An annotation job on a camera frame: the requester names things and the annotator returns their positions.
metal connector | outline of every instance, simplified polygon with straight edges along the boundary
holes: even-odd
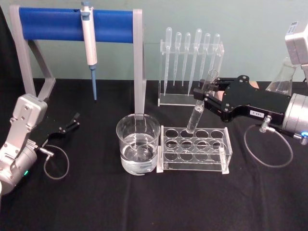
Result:
[[[44,153],[44,154],[47,155],[46,161],[48,161],[49,158],[50,158],[50,157],[53,157],[53,155],[54,155],[54,153],[52,153],[51,151],[48,151],[48,150],[45,149],[45,148],[39,148],[39,150],[40,150],[42,153]]]
[[[307,145],[308,144],[308,136],[303,136],[300,140],[301,145]]]
[[[271,128],[269,127],[270,122],[271,122],[271,116],[267,115],[264,118],[263,123],[262,123],[261,127],[259,128],[259,131],[262,132],[262,133],[265,133],[267,130],[271,131],[270,130]]]

black table surface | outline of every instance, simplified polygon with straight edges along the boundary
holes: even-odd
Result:
[[[29,174],[3,196],[1,231],[299,231],[308,230],[308,151],[287,138],[290,165],[271,169],[256,163],[243,142],[245,130],[260,123],[240,117],[231,123],[205,111],[198,127],[228,127],[233,156],[228,175],[202,171],[128,174],[120,162],[118,121],[132,112],[132,81],[98,80],[98,101],[90,80],[57,80],[47,115],[57,120],[80,113],[80,128],[59,143],[68,153],[67,177],[54,181],[43,172],[44,154]],[[157,81],[147,82],[145,113],[167,127],[186,127],[192,107],[157,107]],[[306,83],[293,92],[308,95]],[[20,81],[0,82],[0,140],[8,134]],[[286,145],[274,134],[248,134],[252,151],[265,162],[282,164]]]

dropper rack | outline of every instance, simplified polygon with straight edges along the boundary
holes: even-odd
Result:
[[[191,68],[192,68],[191,62],[193,59],[193,43],[191,43],[189,46],[188,61],[186,64],[186,71],[185,71],[185,75],[183,78],[182,68],[183,68],[185,47],[184,47],[184,41],[182,39],[182,43],[180,45],[180,51],[179,51],[176,81],[175,81],[175,85],[173,85],[173,79],[174,79],[173,66],[174,66],[174,57],[176,53],[176,48],[175,48],[175,40],[172,39],[171,48],[170,48],[170,58],[169,58],[167,90],[166,90],[166,93],[164,94],[166,47],[165,47],[165,42],[162,39],[160,40],[160,66],[159,66],[160,79],[158,83],[158,106],[160,105],[195,106],[196,100],[193,98],[193,89],[198,86],[198,83],[200,80],[201,60],[205,53],[207,54],[206,54],[205,66],[204,66],[204,70],[203,70],[203,74],[201,78],[205,79],[207,77],[207,73],[209,71],[209,63],[211,62],[213,55],[215,56],[214,63],[213,63],[213,69],[220,72],[222,58],[225,52],[222,41],[219,42],[217,49],[215,49],[214,47],[215,47],[215,44],[210,43],[208,46],[208,49],[205,50],[204,44],[203,43],[200,44],[200,47],[198,49],[198,54],[197,54],[195,72],[193,75],[193,85],[192,85],[190,94],[187,95],[188,85],[189,85],[188,80],[190,78]]]

test tube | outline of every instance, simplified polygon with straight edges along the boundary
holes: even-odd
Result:
[[[207,78],[202,86],[203,92],[210,92],[210,84],[218,78],[218,72],[215,70],[210,70],[208,72]],[[193,108],[192,115],[188,121],[186,131],[188,133],[194,133],[198,126],[199,120],[204,111],[204,102],[202,100],[197,100],[195,107]]]

beaker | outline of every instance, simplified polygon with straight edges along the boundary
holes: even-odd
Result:
[[[137,176],[152,172],[157,164],[158,121],[150,115],[130,114],[118,122],[116,134],[123,168]]]
[[[289,95],[292,94],[292,79],[297,65],[293,65],[289,57],[283,60],[281,70],[266,88],[268,91]]]
[[[207,78],[202,86],[203,92],[211,92],[210,84],[213,83],[218,78],[218,72],[216,70],[210,70],[208,72]],[[186,131],[188,133],[193,133],[198,126],[199,120],[204,111],[204,102],[202,100],[197,100],[196,105],[193,108],[193,113],[188,121]]]

